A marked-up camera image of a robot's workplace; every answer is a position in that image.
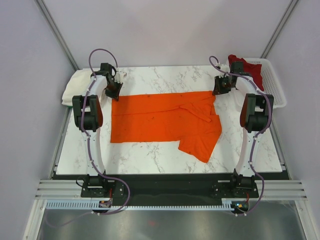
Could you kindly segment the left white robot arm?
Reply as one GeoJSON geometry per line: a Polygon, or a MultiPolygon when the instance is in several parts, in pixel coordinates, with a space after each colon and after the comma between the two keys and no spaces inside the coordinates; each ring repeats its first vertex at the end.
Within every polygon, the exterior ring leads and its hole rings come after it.
{"type": "Polygon", "coordinates": [[[87,169],[94,170],[92,176],[99,179],[93,183],[92,191],[99,197],[109,193],[108,182],[118,180],[116,177],[106,176],[102,161],[100,132],[103,126],[103,112],[99,97],[106,94],[107,97],[118,101],[123,86],[119,77],[120,74],[114,66],[101,63],[100,69],[90,75],[87,90],[72,97],[74,123],[81,131],[85,143],[87,169]]]}

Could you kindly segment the orange t shirt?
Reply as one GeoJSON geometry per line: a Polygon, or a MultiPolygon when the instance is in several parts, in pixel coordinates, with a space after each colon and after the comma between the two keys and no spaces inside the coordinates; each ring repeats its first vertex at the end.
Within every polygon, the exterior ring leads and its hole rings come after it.
{"type": "Polygon", "coordinates": [[[111,105],[110,141],[179,142],[178,149],[207,163],[222,133],[211,91],[121,96],[111,105]]]}

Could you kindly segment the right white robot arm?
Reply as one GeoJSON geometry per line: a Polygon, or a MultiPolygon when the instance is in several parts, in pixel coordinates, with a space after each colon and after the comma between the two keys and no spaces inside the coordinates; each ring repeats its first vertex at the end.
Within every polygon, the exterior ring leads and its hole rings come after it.
{"type": "Polygon", "coordinates": [[[229,191],[235,197],[242,196],[247,190],[255,188],[255,170],[257,154],[261,138],[271,125],[274,97],[261,90],[252,76],[248,73],[227,72],[217,62],[214,64],[209,57],[210,64],[222,75],[214,78],[212,94],[223,95],[237,89],[244,96],[239,122],[243,130],[243,140],[238,163],[233,171],[229,184],[229,191]]]}

